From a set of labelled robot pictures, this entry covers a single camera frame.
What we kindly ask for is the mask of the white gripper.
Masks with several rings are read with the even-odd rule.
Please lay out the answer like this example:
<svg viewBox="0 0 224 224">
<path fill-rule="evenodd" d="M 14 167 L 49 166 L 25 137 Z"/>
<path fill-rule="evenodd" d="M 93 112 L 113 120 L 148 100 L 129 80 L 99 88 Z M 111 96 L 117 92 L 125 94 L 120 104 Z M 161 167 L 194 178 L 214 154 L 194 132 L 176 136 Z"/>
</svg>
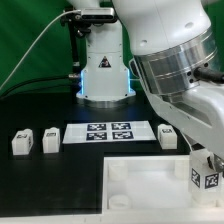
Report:
<svg viewBox="0 0 224 224">
<path fill-rule="evenodd" d="M 146 95 L 158 116 L 198 142 L 190 146 L 190 152 L 204 146 L 214 153 L 207 158 L 209 167 L 224 172 L 224 85 L 201 81 L 183 92 L 179 103 L 166 102 L 149 91 Z"/>
</svg>

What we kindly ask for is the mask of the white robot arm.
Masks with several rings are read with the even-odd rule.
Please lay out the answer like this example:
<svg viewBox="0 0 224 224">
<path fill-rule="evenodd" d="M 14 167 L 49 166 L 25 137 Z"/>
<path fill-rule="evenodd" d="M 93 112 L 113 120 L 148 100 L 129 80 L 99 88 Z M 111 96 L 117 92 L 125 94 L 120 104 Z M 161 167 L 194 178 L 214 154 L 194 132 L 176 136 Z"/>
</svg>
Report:
<svg viewBox="0 0 224 224">
<path fill-rule="evenodd" d="M 158 116 L 209 151 L 224 172 L 224 72 L 204 0 L 111 0 L 140 82 Z"/>
</svg>

